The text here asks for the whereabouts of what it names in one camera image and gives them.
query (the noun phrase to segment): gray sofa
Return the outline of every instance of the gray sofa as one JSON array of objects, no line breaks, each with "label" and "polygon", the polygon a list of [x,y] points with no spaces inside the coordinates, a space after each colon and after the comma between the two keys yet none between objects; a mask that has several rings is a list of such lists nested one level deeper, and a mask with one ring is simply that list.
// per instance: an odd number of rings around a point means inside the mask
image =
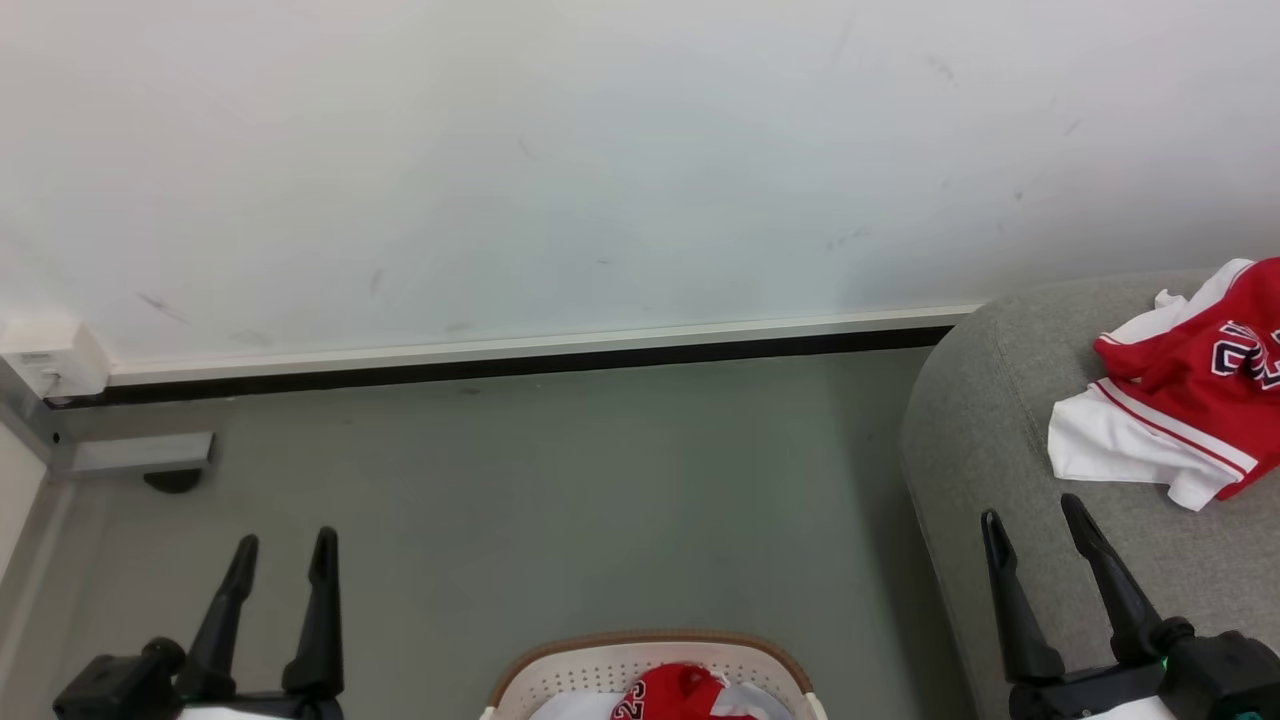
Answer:
[{"label": "gray sofa", "polygon": [[1149,310],[1161,288],[1188,297],[1211,270],[1102,278],[992,302],[929,356],[902,429],[902,464],[978,716],[1009,717],[979,514],[993,507],[1019,577],[1068,670],[1114,662],[1088,564],[1059,509],[1079,495],[1165,616],[1199,634],[1240,629],[1280,647],[1280,477],[1201,512],[1164,486],[1053,478],[1046,433],[1053,402],[1103,374],[1092,343]]}]

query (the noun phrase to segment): brown basket rim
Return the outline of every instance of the brown basket rim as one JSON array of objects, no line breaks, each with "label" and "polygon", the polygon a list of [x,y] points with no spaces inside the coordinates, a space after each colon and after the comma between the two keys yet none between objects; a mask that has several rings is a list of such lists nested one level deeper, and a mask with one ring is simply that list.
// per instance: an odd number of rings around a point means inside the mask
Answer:
[{"label": "brown basket rim", "polygon": [[530,650],[529,652],[521,655],[515,662],[511,664],[511,667],[503,673],[502,678],[498,680],[498,685],[493,691],[493,697],[489,698],[489,706],[498,707],[502,702],[502,696],[507,694],[507,688],[511,687],[511,682],[516,679],[516,675],[518,675],[525,667],[532,665],[534,661],[541,660],[548,655],[609,644],[639,644],[654,642],[701,642],[750,647],[773,657],[783,667],[786,667],[787,673],[791,674],[791,679],[800,687],[800,692],[803,694],[813,692],[813,683],[809,682],[809,675],[804,671],[804,667],[801,667],[800,664],[796,662],[790,653],[787,653],[787,651],[764,638],[742,633],[724,633],[719,630],[622,630],[617,633],[598,633],[594,635],[581,635],[577,638],[556,641]]}]

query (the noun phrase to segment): black baseboard trim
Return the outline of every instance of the black baseboard trim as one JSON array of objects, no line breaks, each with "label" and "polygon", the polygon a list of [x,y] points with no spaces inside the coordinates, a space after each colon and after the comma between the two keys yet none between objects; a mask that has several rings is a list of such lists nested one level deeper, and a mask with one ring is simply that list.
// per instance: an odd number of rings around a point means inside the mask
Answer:
[{"label": "black baseboard trim", "polygon": [[641,350],[609,350],[538,357],[508,357],[503,360],[470,360],[463,363],[438,363],[396,368],[369,368],[360,370],[328,370],[320,373],[294,373],[284,375],[259,375],[214,380],[189,380],[109,387],[100,395],[64,398],[63,405],[50,407],[69,410],[76,407],[104,407],[111,405],[141,405],[147,402],[177,402],[237,397],[274,392],[300,392],[308,389],[334,389],[342,387],[390,386],[403,383],[430,383],[463,380],[500,375],[535,375],[543,373],[572,373],[579,370],[607,370],[613,368],[643,368],[649,365],[678,365],[685,363],[713,363],[748,357],[780,357],[787,355],[823,355],[828,352],[860,352],[865,350],[892,350],[901,347],[927,347],[937,345],[951,325],[909,328],[899,331],[872,331],[860,333],[787,337],[778,340],[749,340],[709,345],[681,345],[675,347],[648,347]]}]

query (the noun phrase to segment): baseboard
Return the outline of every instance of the baseboard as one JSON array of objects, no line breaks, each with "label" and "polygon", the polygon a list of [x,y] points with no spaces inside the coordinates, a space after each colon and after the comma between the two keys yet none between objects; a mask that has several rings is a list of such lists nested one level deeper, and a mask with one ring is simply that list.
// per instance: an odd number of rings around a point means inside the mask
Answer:
[{"label": "baseboard", "polygon": [[977,305],[525,340],[119,364],[59,407],[933,345]]}]

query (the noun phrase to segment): white wall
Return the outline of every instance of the white wall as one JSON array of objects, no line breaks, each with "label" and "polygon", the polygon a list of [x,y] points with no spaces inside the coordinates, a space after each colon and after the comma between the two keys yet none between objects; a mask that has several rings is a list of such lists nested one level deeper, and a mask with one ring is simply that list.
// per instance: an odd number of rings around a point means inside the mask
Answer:
[{"label": "white wall", "polygon": [[27,512],[45,479],[45,464],[0,425],[0,578],[18,546]]},{"label": "white wall", "polygon": [[120,363],[1275,254],[1271,0],[0,0],[0,316]]}]

